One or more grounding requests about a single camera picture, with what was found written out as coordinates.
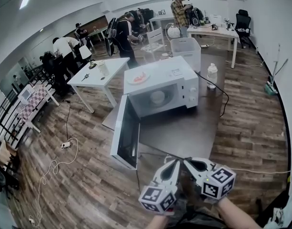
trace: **hardwood floor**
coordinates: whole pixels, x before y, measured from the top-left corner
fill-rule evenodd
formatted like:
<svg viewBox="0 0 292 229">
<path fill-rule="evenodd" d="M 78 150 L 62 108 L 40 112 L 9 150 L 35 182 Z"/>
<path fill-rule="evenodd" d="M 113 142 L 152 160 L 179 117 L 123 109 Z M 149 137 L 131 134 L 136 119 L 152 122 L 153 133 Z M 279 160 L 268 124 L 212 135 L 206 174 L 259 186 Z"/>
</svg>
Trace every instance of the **hardwood floor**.
<svg viewBox="0 0 292 229">
<path fill-rule="evenodd" d="M 199 44 L 211 44 L 212 38 L 197 38 Z M 136 57 L 143 63 L 142 52 L 137 46 Z M 216 39 L 215 44 L 202 52 L 225 54 L 227 40 Z M 96 46 L 96 59 L 105 59 L 104 45 Z M 259 65 L 260 58 L 253 49 L 237 51 L 236 62 Z M 225 91 L 230 96 L 224 116 L 220 119 L 210 159 L 231 168 L 254 171 L 286 171 L 287 148 L 284 120 L 276 96 L 265 94 L 267 79 L 264 67 L 235 66 L 228 64 Z M 116 75 L 110 89 L 116 100 L 122 95 L 123 77 Z M 76 160 L 60 165 L 57 175 L 47 175 L 47 184 L 41 185 L 41 228 L 76 229 L 143 229 L 151 220 L 138 203 L 139 190 L 135 171 L 118 166 L 109 156 L 113 132 L 101 125 L 112 105 L 99 89 L 82 88 L 83 94 L 95 112 L 88 112 L 79 97 L 69 95 L 71 102 L 68 118 L 69 137 L 79 140 Z M 76 153 L 76 144 L 61 150 L 66 141 L 66 119 L 69 104 L 60 102 L 56 107 L 49 103 L 43 117 L 34 124 L 38 134 L 29 130 L 19 146 L 21 166 L 17 174 L 20 190 L 17 199 L 9 200 L 10 209 L 21 228 L 32 228 L 29 215 L 38 223 L 39 211 L 36 198 L 40 178 L 47 172 L 50 162 L 70 162 Z M 142 146 L 141 151 L 151 151 Z M 163 162 L 161 156 L 142 155 L 138 168 L 141 187 L 147 184 L 154 171 Z M 235 187 L 229 198 L 244 211 L 257 215 L 256 198 L 266 207 L 286 187 L 286 174 L 255 174 L 238 171 Z"/>
</svg>

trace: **white microwave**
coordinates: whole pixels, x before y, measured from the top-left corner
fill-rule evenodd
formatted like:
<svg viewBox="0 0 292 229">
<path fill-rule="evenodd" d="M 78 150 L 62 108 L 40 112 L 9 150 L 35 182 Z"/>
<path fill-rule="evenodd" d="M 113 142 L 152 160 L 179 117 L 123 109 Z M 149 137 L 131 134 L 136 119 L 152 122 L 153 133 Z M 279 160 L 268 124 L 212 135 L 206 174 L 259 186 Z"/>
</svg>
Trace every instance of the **white microwave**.
<svg viewBox="0 0 292 229">
<path fill-rule="evenodd" d="M 125 71 L 110 155 L 136 169 L 141 118 L 184 105 L 195 107 L 198 92 L 199 78 L 182 56 Z"/>
</svg>

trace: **forearm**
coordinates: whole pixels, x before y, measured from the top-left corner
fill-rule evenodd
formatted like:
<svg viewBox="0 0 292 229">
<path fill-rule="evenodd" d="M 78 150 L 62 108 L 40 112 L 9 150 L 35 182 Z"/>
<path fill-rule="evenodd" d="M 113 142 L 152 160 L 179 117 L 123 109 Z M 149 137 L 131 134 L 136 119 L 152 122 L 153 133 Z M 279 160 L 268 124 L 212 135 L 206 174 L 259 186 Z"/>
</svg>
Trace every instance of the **forearm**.
<svg viewBox="0 0 292 229">
<path fill-rule="evenodd" d="M 168 217 L 167 216 L 154 216 L 150 224 L 146 229 L 164 229 L 167 225 Z"/>
<path fill-rule="evenodd" d="M 133 35 L 130 35 L 130 36 L 128 36 L 128 38 L 129 38 L 129 39 L 131 39 L 131 40 L 139 40 L 139 38 L 138 38 L 138 37 L 136 37 L 136 36 L 133 36 Z"/>
<path fill-rule="evenodd" d="M 221 199 L 217 209 L 224 222 L 233 229 L 260 229 L 261 227 L 244 211 L 235 206 L 228 198 Z"/>
</svg>

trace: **microwave door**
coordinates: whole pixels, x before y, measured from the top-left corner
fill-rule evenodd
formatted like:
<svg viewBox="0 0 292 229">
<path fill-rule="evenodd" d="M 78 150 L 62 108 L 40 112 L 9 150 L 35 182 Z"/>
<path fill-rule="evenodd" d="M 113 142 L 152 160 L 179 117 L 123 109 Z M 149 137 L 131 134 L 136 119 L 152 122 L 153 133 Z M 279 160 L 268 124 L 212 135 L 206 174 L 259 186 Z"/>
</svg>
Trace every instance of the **microwave door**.
<svg viewBox="0 0 292 229">
<path fill-rule="evenodd" d="M 117 115 L 110 155 L 120 165 L 137 169 L 140 118 L 127 95 L 123 95 Z"/>
</svg>

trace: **hand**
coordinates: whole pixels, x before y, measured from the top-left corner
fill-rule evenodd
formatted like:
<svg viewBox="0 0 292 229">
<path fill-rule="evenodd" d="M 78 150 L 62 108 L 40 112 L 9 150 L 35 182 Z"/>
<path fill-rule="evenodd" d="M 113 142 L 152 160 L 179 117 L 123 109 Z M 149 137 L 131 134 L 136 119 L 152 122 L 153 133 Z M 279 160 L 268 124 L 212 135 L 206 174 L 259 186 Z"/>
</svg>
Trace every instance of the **hand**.
<svg viewBox="0 0 292 229">
<path fill-rule="evenodd" d="M 192 5 L 191 5 L 191 4 L 186 5 L 184 8 L 185 8 L 186 10 L 187 10 L 187 9 L 191 9 L 191 8 L 192 8 Z"/>
</svg>

